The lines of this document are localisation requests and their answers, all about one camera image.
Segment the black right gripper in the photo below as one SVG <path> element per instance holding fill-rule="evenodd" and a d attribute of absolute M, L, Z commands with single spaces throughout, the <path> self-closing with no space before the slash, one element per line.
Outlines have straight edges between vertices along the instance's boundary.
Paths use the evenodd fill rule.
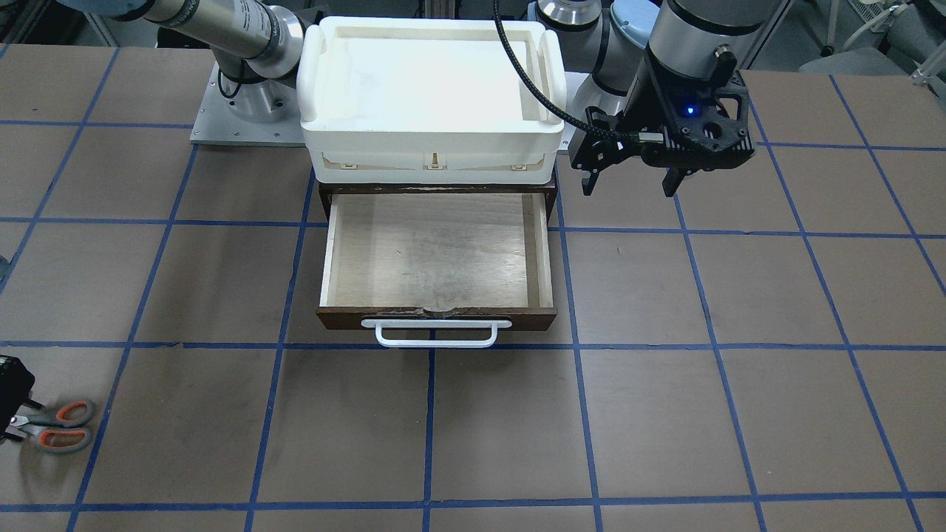
<path fill-rule="evenodd" d="M 1 429 L 3 442 L 21 443 L 26 440 L 24 433 L 11 429 L 10 418 L 21 406 L 41 411 L 44 404 L 33 400 L 30 395 L 36 383 L 36 377 L 27 370 L 23 361 L 17 357 L 1 355 Z"/>

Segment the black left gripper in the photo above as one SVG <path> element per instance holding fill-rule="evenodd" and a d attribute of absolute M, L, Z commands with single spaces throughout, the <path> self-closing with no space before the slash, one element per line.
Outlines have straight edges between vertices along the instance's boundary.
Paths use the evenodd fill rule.
<path fill-rule="evenodd" d="M 708 81 L 690 80 L 662 66 L 639 67 L 621 111 L 608 114 L 591 107 L 587 117 L 611 136 L 577 132 L 571 142 L 571 166 L 585 172 L 586 197 L 605 169 L 631 157 L 668 168 L 663 192 L 673 198 L 695 171 L 737 168 L 755 155 L 746 82 L 727 66 Z"/>

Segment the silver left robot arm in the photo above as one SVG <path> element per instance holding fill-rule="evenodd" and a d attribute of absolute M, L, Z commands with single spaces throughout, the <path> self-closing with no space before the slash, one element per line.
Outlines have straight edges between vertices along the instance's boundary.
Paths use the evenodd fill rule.
<path fill-rule="evenodd" d="M 672 197 L 697 171 L 753 158 L 739 74 L 776 1 L 534 1 L 528 19 L 559 38 L 563 63 L 587 77 L 565 111 L 587 124 L 568 154 L 591 195 L 631 157 L 664 168 Z"/>

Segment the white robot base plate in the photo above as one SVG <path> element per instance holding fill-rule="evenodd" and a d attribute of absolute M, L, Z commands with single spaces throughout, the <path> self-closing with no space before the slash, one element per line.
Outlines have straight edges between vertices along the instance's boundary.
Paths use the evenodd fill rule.
<path fill-rule="evenodd" d="M 266 80 L 243 84 L 227 98 L 233 91 L 234 83 L 214 64 L 190 134 L 193 144 L 304 147 L 294 88 Z"/>

